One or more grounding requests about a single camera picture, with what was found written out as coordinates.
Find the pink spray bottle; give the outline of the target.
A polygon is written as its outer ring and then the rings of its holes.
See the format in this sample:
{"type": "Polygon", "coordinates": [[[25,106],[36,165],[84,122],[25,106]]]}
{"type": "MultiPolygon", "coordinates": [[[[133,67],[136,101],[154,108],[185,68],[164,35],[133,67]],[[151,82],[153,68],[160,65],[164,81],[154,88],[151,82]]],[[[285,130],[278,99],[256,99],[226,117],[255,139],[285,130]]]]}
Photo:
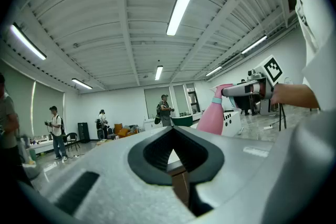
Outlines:
{"type": "Polygon", "coordinates": [[[233,84],[221,84],[213,87],[214,96],[208,108],[203,112],[197,124],[197,130],[223,136],[225,111],[222,106],[222,90],[231,86],[233,84]]]}

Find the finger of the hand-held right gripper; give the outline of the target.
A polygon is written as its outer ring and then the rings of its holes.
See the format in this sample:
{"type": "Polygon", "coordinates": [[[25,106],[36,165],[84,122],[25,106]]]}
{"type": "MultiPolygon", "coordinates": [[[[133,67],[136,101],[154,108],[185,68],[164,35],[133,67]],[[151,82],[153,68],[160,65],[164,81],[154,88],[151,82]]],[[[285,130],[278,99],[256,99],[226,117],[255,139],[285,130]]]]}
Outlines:
{"type": "Polygon", "coordinates": [[[237,85],[233,85],[228,88],[224,88],[222,90],[222,96],[225,97],[243,97],[248,96],[253,93],[251,89],[254,84],[254,81],[246,81],[239,83],[237,85]]]}

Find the white sideboard cabinet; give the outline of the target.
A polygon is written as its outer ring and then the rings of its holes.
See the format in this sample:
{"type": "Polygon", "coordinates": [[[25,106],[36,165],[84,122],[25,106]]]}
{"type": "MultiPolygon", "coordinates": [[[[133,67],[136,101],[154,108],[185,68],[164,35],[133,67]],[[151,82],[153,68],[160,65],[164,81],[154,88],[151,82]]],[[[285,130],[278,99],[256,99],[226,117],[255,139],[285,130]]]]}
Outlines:
{"type": "Polygon", "coordinates": [[[162,127],[162,123],[155,124],[155,119],[146,119],[143,122],[143,127],[145,131],[153,130],[162,127]]]}

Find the low white table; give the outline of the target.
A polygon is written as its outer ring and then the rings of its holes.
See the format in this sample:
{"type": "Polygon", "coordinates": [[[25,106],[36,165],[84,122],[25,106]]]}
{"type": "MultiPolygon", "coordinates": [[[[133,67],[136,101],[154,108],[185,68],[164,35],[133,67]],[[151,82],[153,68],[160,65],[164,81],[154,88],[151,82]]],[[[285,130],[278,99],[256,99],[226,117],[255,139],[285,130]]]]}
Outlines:
{"type": "Polygon", "coordinates": [[[49,152],[53,151],[53,140],[48,141],[36,141],[31,140],[29,144],[29,148],[26,149],[26,151],[34,150],[36,154],[42,153],[42,152],[49,152]]]}

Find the person's white shirt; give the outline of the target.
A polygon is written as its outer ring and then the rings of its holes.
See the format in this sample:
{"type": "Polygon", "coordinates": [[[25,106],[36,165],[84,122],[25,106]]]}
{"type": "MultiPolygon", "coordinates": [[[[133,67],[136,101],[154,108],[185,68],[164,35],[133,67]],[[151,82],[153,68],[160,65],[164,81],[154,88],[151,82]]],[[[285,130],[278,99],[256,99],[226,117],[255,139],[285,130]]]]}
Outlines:
{"type": "Polygon", "coordinates": [[[321,110],[336,110],[336,11],[329,0],[297,0],[296,13],[306,41],[302,84],[321,110]]]}

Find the black chair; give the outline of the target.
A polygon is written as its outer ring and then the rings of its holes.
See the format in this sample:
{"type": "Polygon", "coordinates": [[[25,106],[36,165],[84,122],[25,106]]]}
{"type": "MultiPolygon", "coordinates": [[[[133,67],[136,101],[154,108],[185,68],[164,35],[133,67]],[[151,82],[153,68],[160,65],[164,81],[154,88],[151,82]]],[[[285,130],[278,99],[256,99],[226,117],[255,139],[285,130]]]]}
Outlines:
{"type": "Polygon", "coordinates": [[[80,148],[80,146],[78,145],[78,135],[74,132],[69,133],[65,136],[66,139],[66,146],[68,151],[70,152],[70,148],[72,148],[73,146],[75,147],[76,150],[78,150],[80,148]]]}

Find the grey roller blind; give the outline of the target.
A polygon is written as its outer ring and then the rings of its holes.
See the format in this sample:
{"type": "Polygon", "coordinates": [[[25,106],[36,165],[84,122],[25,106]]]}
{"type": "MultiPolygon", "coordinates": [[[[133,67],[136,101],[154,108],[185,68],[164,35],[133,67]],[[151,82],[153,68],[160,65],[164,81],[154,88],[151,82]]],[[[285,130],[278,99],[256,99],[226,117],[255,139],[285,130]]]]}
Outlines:
{"type": "Polygon", "coordinates": [[[161,96],[164,94],[168,95],[167,102],[171,105],[172,101],[169,86],[144,89],[148,119],[155,118],[157,114],[156,107],[158,103],[162,101],[161,96]]]}
{"type": "Polygon", "coordinates": [[[182,84],[173,86],[177,108],[179,110],[180,116],[189,115],[189,109],[187,104],[187,98],[184,91],[184,86],[182,84]]]}
{"type": "Polygon", "coordinates": [[[4,75],[6,92],[13,100],[15,112],[18,114],[20,132],[32,136],[31,103],[34,80],[2,60],[0,60],[0,73],[4,75]]]}
{"type": "Polygon", "coordinates": [[[63,100],[63,92],[36,82],[32,112],[34,136],[49,134],[44,122],[52,119],[50,107],[56,106],[58,114],[63,116],[63,100]]]}

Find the orange sofa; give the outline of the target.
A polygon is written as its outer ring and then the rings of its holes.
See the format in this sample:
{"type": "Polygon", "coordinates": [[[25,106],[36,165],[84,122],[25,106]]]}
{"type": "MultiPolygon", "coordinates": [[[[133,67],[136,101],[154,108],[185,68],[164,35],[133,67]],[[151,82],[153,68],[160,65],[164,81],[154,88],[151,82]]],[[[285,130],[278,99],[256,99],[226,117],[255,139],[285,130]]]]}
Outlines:
{"type": "Polygon", "coordinates": [[[114,125],[114,134],[116,139],[135,135],[138,134],[138,132],[139,132],[138,125],[123,125],[121,123],[114,125]]]}

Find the black tripod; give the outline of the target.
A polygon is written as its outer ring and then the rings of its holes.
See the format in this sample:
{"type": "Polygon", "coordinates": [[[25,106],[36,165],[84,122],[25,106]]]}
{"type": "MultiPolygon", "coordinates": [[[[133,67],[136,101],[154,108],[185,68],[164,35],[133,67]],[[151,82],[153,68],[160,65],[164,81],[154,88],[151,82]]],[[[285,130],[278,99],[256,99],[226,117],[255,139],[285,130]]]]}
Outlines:
{"type": "Polygon", "coordinates": [[[287,121],[286,121],[286,114],[283,108],[283,104],[279,104],[279,132],[281,131],[282,125],[284,126],[284,129],[287,128],[287,121]]]}

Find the dark green tub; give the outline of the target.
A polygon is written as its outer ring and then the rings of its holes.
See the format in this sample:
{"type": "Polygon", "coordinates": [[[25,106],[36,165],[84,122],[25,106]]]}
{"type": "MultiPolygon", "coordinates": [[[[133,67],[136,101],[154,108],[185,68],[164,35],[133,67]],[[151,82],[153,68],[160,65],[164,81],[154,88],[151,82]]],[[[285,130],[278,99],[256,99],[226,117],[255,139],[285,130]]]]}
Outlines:
{"type": "Polygon", "coordinates": [[[173,125],[176,125],[176,126],[190,127],[191,125],[193,125],[193,116],[192,115],[180,116],[180,117],[171,117],[171,120],[173,122],[173,125]]]}

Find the person's right forearm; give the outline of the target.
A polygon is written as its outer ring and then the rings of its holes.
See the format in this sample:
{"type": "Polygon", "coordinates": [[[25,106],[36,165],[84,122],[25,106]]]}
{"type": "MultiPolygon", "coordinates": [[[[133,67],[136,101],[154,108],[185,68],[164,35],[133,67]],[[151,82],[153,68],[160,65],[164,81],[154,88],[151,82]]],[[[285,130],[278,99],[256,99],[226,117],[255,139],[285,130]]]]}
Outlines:
{"type": "Polygon", "coordinates": [[[320,107],[315,94],[305,84],[276,84],[271,104],[285,104],[309,109],[320,107]]]}

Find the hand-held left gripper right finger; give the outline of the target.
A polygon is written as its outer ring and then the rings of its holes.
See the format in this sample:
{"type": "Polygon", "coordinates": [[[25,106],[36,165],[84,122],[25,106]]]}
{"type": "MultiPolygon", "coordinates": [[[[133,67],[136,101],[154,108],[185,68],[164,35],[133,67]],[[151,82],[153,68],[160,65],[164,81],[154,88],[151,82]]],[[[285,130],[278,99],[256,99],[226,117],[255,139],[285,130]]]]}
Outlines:
{"type": "Polygon", "coordinates": [[[181,129],[209,140],[224,154],[224,164],[217,175],[210,182],[196,186],[200,200],[216,209],[248,183],[274,145],[269,141],[209,134],[191,127],[181,129]]]}

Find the white cabinet with black knobs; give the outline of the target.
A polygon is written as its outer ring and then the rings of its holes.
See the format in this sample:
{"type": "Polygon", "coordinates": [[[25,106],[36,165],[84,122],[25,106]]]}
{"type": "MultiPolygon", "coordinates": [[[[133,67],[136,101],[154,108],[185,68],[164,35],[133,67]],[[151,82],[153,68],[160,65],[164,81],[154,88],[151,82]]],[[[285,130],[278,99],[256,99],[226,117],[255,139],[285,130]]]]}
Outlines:
{"type": "Polygon", "coordinates": [[[234,137],[241,133],[242,125],[239,111],[224,112],[222,135],[234,137]]]}

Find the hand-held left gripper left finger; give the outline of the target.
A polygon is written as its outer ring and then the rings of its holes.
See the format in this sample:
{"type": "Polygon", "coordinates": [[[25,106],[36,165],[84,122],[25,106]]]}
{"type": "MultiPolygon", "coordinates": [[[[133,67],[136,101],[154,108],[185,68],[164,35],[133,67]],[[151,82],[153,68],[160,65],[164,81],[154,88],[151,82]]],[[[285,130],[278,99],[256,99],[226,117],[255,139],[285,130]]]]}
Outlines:
{"type": "Polygon", "coordinates": [[[64,168],[41,190],[53,205],[69,207],[74,188],[86,180],[84,197],[72,216],[87,224],[187,224],[195,216],[172,186],[150,185],[130,168],[128,153],[163,127],[104,143],[64,168]]]}

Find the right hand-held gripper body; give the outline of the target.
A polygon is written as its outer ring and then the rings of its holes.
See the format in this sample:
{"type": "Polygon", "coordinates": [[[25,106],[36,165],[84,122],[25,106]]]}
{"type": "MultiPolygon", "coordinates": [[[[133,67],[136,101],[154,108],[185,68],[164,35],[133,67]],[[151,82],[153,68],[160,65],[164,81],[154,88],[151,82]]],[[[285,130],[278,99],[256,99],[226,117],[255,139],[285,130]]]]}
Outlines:
{"type": "Polygon", "coordinates": [[[284,70],[274,55],[268,56],[255,68],[248,71],[248,81],[253,81],[253,95],[259,95],[256,101],[260,115],[276,114],[271,98],[274,87],[278,83],[284,83],[284,70]]]}

